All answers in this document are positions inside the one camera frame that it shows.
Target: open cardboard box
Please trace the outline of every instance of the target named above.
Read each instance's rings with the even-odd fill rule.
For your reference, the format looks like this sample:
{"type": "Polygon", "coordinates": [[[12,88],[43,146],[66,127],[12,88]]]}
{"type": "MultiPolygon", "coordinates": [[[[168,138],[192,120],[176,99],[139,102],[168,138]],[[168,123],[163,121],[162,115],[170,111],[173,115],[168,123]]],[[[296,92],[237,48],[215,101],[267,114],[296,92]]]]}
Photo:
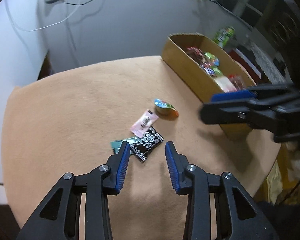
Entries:
{"type": "MultiPolygon", "coordinates": [[[[219,59],[219,69],[225,76],[241,76],[246,86],[255,85],[249,74],[216,43],[202,34],[180,33],[169,36],[162,59],[177,73],[202,102],[209,102],[212,95],[223,91],[199,65],[186,53],[187,47],[197,47],[210,52],[219,59]]],[[[224,133],[232,140],[242,139],[251,131],[246,124],[220,125],[224,133]]]]}

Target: white wall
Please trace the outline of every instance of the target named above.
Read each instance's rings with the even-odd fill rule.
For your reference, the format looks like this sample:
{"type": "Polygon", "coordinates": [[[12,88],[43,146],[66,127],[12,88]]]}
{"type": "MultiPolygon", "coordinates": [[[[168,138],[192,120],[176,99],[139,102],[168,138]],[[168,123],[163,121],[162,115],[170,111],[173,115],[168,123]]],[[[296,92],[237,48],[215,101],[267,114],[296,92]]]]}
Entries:
{"type": "MultiPolygon", "coordinates": [[[[37,0],[7,0],[15,21],[25,29],[38,27],[37,0]]],[[[12,27],[5,7],[0,3],[0,183],[1,129],[7,99],[15,86],[24,86],[38,78],[47,47],[42,32],[26,33],[12,27]]]]}
{"type": "MultiPolygon", "coordinates": [[[[45,25],[75,8],[62,1],[40,5],[45,25]]],[[[199,32],[211,38],[228,25],[236,29],[239,40],[250,33],[245,24],[209,0],[94,0],[44,33],[52,67],[60,72],[119,58],[160,55],[169,34],[199,32]]]]}

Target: pink candy wrapper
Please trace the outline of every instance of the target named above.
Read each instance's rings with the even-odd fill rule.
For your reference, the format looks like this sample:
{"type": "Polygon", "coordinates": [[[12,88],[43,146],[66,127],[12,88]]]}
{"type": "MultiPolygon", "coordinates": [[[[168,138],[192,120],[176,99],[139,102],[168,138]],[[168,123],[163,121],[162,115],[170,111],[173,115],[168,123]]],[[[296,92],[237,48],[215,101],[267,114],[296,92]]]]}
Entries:
{"type": "Polygon", "coordinates": [[[152,113],[149,109],[143,113],[143,115],[136,121],[130,128],[130,131],[137,137],[142,138],[144,133],[149,129],[149,127],[157,121],[159,116],[152,113]]]}

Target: black candy wrapper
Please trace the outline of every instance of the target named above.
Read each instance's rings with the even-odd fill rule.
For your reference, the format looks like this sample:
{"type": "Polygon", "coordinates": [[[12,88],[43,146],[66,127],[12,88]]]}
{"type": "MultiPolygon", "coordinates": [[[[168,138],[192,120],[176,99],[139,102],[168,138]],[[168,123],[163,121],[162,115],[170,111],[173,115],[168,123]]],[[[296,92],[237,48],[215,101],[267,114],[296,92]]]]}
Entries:
{"type": "Polygon", "coordinates": [[[130,148],[142,161],[145,161],[149,153],[162,143],[163,140],[164,138],[150,126],[140,141],[130,144],[130,148]]]}

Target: round table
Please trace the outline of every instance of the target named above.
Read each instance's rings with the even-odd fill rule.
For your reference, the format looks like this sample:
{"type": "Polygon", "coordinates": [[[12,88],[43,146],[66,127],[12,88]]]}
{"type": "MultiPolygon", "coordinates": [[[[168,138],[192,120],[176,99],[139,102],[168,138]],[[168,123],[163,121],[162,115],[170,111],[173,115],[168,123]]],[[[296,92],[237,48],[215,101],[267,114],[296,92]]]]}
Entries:
{"type": "MultiPolygon", "coordinates": [[[[253,130],[230,141],[218,125],[198,119],[202,105],[159,56],[121,59],[69,70],[16,88],[2,129],[2,165],[9,205],[22,227],[66,172],[89,173],[113,154],[110,142],[132,137],[131,125],[153,100],[179,111],[178,119],[153,125],[165,139],[142,163],[131,156],[123,190],[109,196],[114,239],[180,239],[187,196],[172,189],[165,142],[206,172],[229,171],[254,195],[268,175],[280,144],[253,130]]],[[[211,231],[215,210],[211,199],[211,231]]],[[[80,239],[84,239],[84,198],[80,239]]]]}

